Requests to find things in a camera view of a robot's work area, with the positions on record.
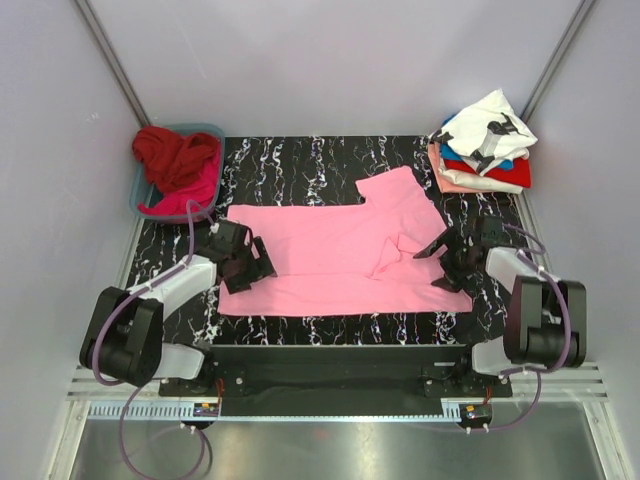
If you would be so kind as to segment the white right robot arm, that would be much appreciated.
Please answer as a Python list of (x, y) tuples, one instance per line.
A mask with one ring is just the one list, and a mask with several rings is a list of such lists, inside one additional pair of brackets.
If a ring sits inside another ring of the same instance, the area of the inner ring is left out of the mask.
[(582, 366), (587, 349), (586, 287), (536, 264), (533, 257), (545, 254), (546, 248), (534, 235), (498, 217), (480, 217), (469, 235), (449, 227), (414, 257), (430, 258), (440, 249), (443, 275), (433, 286), (459, 293), (474, 273), (482, 271), (510, 294), (502, 336), (472, 345), (466, 364), (454, 371), (460, 393), (480, 394), (490, 375), (542, 375)]

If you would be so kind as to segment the pink t-shirt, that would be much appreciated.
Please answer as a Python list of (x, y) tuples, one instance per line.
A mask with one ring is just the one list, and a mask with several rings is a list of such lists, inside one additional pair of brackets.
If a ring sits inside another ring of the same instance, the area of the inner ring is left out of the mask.
[(363, 201), (339, 206), (233, 205), (229, 220), (262, 238), (276, 271), (248, 291), (221, 287), (228, 316), (462, 312), (464, 292), (433, 286), (443, 270), (415, 255), (446, 226), (408, 166), (355, 183)]

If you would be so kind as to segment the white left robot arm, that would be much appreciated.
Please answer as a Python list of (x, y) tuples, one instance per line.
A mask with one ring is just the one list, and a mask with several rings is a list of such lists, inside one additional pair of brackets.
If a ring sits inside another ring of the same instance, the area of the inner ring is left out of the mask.
[(79, 353), (80, 365), (105, 386), (143, 387), (157, 372), (181, 378), (196, 396), (215, 386), (216, 372), (195, 348), (164, 341), (164, 322), (193, 297), (221, 283), (231, 295), (276, 274), (264, 240), (227, 220), (210, 228), (209, 242), (194, 242), (178, 263), (129, 289), (108, 287), (97, 298)]

